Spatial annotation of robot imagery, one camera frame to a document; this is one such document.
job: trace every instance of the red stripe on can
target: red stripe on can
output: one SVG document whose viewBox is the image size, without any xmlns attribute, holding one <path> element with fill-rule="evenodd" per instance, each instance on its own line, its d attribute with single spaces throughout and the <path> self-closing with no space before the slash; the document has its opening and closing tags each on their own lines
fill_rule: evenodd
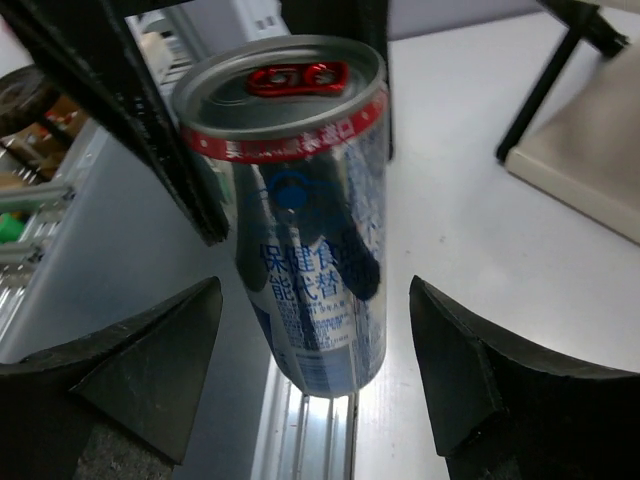
<svg viewBox="0 0 640 480">
<path fill-rule="evenodd" d="M 386 91 L 380 90 L 369 104 L 353 115 L 295 137 L 232 141 L 182 126 L 182 138 L 193 151 L 216 160 L 255 164 L 289 162 L 324 152 L 357 137 L 380 118 L 387 101 Z"/>
</svg>

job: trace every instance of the can rim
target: can rim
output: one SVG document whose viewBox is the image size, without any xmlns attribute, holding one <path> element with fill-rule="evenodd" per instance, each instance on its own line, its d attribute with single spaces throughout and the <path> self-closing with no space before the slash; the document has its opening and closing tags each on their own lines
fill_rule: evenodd
<svg viewBox="0 0 640 480">
<path fill-rule="evenodd" d="M 207 72 L 213 69 L 216 65 L 233 61 L 236 57 L 246 57 L 251 54 L 260 53 L 261 51 L 275 50 L 282 47 L 314 45 L 346 47 L 352 51 L 361 52 L 363 55 L 370 56 L 376 61 L 378 66 L 373 80 L 369 82 L 366 88 L 353 98 L 335 108 L 332 108 L 331 110 L 304 120 L 296 120 L 277 126 L 243 130 L 224 129 L 211 127 L 203 124 L 202 122 L 188 118 L 186 109 L 189 98 L 193 95 L 194 90 L 202 85 L 202 83 L 208 78 Z M 331 122 L 357 112 L 371 101 L 375 93 L 380 89 L 380 84 L 384 82 L 385 79 L 386 71 L 382 57 L 378 52 L 365 43 L 347 38 L 326 35 L 284 35 L 281 37 L 273 37 L 250 42 L 240 48 L 236 48 L 221 55 L 213 56 L 196 64 L 176 84 L 171 103 L 175 114 L 183 126 L 209 137 L 225 140 L 269 140 L 296 135 L 309 129 L 316 129 L 322 127 L 327 122 Z"/>
</svg>

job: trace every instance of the beverage can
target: beverage can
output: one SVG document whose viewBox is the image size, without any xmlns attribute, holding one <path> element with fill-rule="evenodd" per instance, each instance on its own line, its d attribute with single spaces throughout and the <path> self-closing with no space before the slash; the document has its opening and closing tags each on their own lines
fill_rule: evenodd
<svg viewBox="0 0 640 480">
<path fill-rule="evenodd" d="M 315 35 L 213 57 L 174 90 L 275 361 L 309 395 L 356 392 L 384 360 L 387 103 L 375 50 Z"/>
</svg>

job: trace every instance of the red pull tab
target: red pull tab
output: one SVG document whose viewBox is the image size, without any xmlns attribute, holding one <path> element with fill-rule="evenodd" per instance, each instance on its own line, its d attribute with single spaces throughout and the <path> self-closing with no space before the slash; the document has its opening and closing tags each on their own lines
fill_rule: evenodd
<svg viewBox="0 0 640 480">
<path fill-rule="evenodd" d="M 259 97 L 288 95 L 338 95 L 347 85 L 345 62 L 269 65 L 251 73 L 247 90 Z"/>
</svg>

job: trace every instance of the can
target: can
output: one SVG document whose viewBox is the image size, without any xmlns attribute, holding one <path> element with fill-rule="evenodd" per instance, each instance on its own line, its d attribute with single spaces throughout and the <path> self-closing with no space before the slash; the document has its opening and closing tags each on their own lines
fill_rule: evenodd
<svg viewBox="0 0 640 480">
<path fill-rule="evenodd" d="M 174 90 L 275 361 L 309 395 L 356 392 L 384 360 L 387 104 L 375 50 L 315 35 L 213 57 Z"/>
</svg>

